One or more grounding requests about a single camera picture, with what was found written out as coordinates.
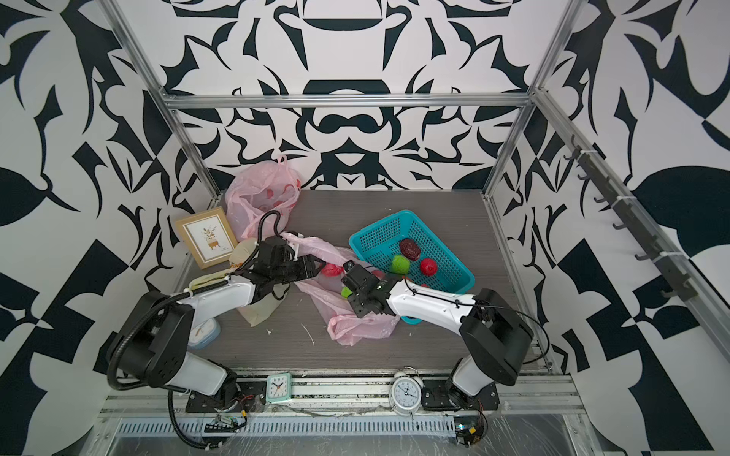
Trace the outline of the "small pink plastic bag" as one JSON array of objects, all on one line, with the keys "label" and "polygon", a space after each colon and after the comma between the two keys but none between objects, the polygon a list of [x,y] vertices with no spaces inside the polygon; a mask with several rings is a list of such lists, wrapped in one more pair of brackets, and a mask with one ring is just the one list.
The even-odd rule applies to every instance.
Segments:
[{"label": "small pink plastic bag", "polygon": [[326,275],[322,270],[314,279],[295,283],[298,290],[312,298],[332,340],[342,346],[353,346],[363,339],[384,339],[392,334],[399,322],[397,317],[375,313],[357,317],[341,293],[345,288],[341,282],[344,264],[353,260],[374,272],[370,263],[359,260],[352,250],[336,247],[319,237],[301,237],[292,233],[282,236],[295,248],[299,257],[312,255],[327,265],[333,265],[338,272],[337,275]]}]

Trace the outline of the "small pink-red fruit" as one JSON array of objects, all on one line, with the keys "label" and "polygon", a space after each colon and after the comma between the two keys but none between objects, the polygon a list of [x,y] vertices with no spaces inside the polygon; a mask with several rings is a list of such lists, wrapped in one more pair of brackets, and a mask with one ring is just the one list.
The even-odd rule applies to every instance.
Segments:
[{"label": "small pink-red fruit", "polygon": [[344,268],[332,263],[327,263],[321,271],[321,275],[325,277],[340,277],[343,274]]}]

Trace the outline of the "green apple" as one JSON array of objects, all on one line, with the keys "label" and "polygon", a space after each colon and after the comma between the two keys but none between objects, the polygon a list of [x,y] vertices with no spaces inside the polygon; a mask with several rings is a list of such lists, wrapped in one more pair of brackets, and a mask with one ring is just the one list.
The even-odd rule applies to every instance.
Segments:
[{"label": "green apple", "polygon": [[390,272],[395,275],[406,276],[410,272],[411,261],[406,256],[395,255],[392,258]]}]

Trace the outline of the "teal plastic basket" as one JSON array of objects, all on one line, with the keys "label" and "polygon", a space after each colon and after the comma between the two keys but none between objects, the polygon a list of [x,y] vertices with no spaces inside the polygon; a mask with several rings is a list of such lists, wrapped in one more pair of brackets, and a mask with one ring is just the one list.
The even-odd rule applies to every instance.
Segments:
[{"label": "teal plastic basket", "polygon": [[410,210],[360,229],[349,245],[360,260],[426,288],[461,295],[475,286],[473,273]]}]

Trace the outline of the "dark maroon fruit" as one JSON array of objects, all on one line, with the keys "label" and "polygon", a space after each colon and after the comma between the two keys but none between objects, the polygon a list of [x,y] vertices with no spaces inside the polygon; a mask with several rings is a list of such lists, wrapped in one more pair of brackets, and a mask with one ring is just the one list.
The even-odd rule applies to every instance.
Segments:
[{"label": "dark maroon fruit", "polygon": [[401,239],[398,247],[401,255],[405,256],[410,261],[418,261],[420,259],[422,250],[413,239],[410,239],[409,237]]}]

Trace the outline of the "round red apple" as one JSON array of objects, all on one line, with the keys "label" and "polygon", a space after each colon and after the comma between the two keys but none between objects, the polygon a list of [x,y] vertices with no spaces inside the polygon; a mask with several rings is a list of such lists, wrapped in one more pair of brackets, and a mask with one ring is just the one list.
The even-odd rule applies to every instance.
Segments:
[{"label": "round red apple", "polygon": [[438,272],[438,264],[432,258],[424,258],[419,264],[419,270],[425,277],[433,277]]}]

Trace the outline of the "large pink plastic bag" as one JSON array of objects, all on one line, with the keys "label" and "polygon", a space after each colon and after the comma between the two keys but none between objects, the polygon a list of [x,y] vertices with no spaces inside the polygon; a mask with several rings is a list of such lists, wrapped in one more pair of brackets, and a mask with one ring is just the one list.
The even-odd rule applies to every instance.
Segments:
[{"label": "large pink plastic bag", "polygon": [[278,231],[283,232],[301,191],[302,176],[285,159],[241,171],[224,195],[226,218],[236,239],[254,239],[260,219],[271,210],[281,214]]}]

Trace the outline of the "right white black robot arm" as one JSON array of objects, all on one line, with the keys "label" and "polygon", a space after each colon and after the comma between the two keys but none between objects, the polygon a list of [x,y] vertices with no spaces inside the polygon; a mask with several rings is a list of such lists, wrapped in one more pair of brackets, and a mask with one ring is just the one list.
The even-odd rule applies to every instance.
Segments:
[{"label": "right white black robot arm", "polygon": [[458,334],[469,355],[451,377],[454,389],[473,397],[492,383],[513,386],[522,370],[534,332],[526,315],[491,289],[478,294],[449,294],[386,275],[348,261],[342,283],[359,318],[367,315],[412,317]]}]

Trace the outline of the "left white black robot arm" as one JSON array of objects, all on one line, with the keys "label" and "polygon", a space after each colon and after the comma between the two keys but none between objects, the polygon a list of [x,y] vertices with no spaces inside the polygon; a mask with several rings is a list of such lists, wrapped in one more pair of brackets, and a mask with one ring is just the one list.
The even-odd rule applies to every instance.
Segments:
[{"label": "left white black robot arm", "polygon": [[115,391],[149,387],[219,394],[235,381],[235,374],[188,351],[192,330],[260,302],[278,286],[313,279],[325,265],[316,256],[300,255],[283,237],[270,237],[220,279],[173,296],[144,294],[109,346],[108,385]]}]

